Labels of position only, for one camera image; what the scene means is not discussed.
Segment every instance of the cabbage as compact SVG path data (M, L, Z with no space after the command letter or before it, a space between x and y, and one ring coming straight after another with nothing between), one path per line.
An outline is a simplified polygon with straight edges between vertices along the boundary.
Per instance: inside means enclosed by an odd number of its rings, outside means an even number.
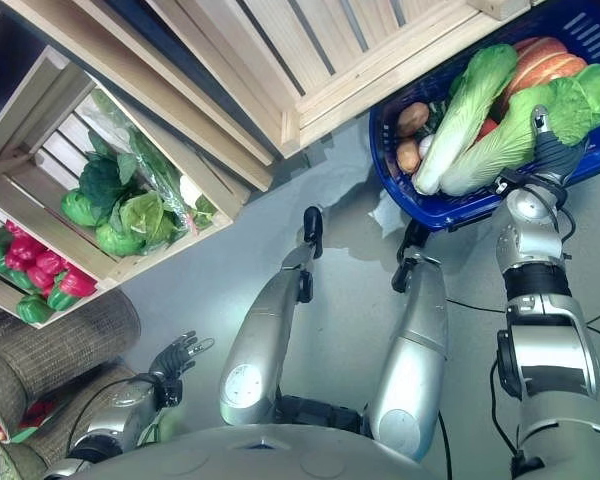
M503 168L515 169L532 161L535 135L531 113L537 105L547 107L549 124L562 143L579 143L600 126L600 64L588 66L575 77L556 78L548 85L513 95L498 128L461 155L444 174L442 191L466 195L492 183Z
M438 191L440 178L453 161L478 136L491 104L511 81L518 54L510 45L479 50L459 80L449 108L433 143L413 177L416 190L424 195Z

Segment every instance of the gray floor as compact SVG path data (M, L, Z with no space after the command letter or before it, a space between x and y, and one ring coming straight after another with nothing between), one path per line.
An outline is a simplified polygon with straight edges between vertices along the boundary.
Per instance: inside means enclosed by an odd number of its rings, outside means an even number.
M325 252L315 265L314 301L296 309L282 390L356 409L373 395L391 330L405 307L389 282L408 217L372 170L367 121L349 122L332 142L313 146L309 157L318 165L251 203L235 225L125 285L144 329L126 356L135 369L146 369L184 331L216 340L186 374L184 401L165 418L167 436L222 424L217 391L223 361L259 289L296 244L310 204L324 209ZM572 187L568 206L578 221L567 245L573 255L569 279L590 318L600 312L600 175ZM431 238L427 252L443 262L450 297L503 305L495 235L484 221ZM509 478L509 454L491 424L488 389L495 333L504 318L449 308L451 350L441 410L455 478ZM517 402L499 389L498 402L513 436ZM424 463L444 478L439 432Z

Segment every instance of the blue basket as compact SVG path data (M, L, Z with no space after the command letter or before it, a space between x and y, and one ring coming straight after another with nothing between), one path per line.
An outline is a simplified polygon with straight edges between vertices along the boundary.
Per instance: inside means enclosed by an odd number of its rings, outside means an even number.
M600 0L545 2L371 109L369 137L376 171L398 205L430 230L453 229L483 218L498 206L500 198L486 189L464 197L418 194L410 177L403 174L396 163L398 139L395 127L400 112L414 102L428 103L446 98L451 82L464 70L478 49L495 43L513 44L533 36L556 37L569 52L588 63L600 63ZM589 149L571 177L570 184L600 173L600 128L591 132L589 138ZM533 164L526 166L525 170L533 171Z

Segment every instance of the wooden crate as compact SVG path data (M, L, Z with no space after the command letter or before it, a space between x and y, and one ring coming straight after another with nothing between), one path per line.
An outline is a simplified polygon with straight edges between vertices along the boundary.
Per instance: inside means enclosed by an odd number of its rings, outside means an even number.
M503 25L480 9L508 21L530 7L529 0L146 1L285 157Z
M94 88L96 83L84 71L47 47L0 113L0 224L13 220L98 280L97 293L73 308L227 227L250 193L204 154L109 94L133 124L218 208L218 213L213 226L190 232L147 256L117 258L101 251L93 230L77 227L60 207L64 194L78 186L78 176L87 162L84 151L92 150L89 128L107 135L93 118L84 115ZM22 292L0 279L1 308L15 314L21 297ZM58 312L52 320L66 313Z

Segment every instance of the wicker basket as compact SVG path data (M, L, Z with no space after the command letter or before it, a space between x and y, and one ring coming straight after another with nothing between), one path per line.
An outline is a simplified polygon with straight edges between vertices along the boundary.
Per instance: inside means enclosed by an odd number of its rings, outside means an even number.
M41 330L0 339L0 425L18 432L27 407L45 393L130 348L140 335L129 299L113 290Z
M132 377L122 365L107 365L61 412L40 427L22 444L0 444L0 480L39 480L45 470L65 457L69 434L76 418L91 397L108 383ZM114 386L98 395L80 419L73 441L82 436L96 412L120 391Z

